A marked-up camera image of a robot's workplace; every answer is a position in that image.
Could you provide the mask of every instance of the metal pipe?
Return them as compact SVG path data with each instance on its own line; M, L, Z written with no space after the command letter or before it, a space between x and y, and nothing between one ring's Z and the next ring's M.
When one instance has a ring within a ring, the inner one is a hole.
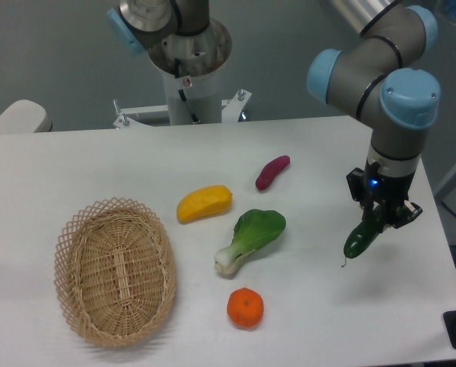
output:
M375 21L381 12L388 8L396 0L331 0L334 7L342 14L357 33L366 28L368 24Z

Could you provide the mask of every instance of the green leafy vegetable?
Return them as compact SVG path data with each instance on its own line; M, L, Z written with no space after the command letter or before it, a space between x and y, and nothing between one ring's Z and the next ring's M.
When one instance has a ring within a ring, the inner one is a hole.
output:
M285 227L285 217L274 210L251 209L243 214L233 229L231 245L214 255L218 272L237 272L253 252L277 239Z

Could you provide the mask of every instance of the gray wall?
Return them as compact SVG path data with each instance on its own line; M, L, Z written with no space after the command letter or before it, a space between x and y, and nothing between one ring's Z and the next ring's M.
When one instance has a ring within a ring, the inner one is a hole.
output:
M121 107L165 104L160 76L146 55L129 56L106 22L118 0L0 0L0 113L19 99L41 104L58 131L111 128ZM432 8L433 1L405 2ZM305 77L326 48L359 42L327 0L211 0L211 15L233 38L223 70L223 98L239 88L254 97L254 120L340 115L308 95ZM438 123L424 162L432 186L456 161L456 27L417 67L442 85Z

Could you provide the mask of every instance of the purple sweet potato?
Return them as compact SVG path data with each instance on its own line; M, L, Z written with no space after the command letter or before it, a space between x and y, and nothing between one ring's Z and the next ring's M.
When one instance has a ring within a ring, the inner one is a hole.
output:
M267 163L257 178L257 189L263 191L271 186L273 180L289 165L290 161L289 156L282 155L274 161Z

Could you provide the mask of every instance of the screw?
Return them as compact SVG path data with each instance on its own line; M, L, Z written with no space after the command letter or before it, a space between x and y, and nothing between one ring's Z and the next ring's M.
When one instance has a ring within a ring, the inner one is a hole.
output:
M126 116L125 113L122 114L122 123L124 124L124 126L129 126L128 116Z
M116 110L116 114L120 115L121 114L121 109L119 108L118 100L113 99L112 103L114 104L114 109Z
M243 96L245 95L245 91L243 89L238 91L238 100L243 101Z

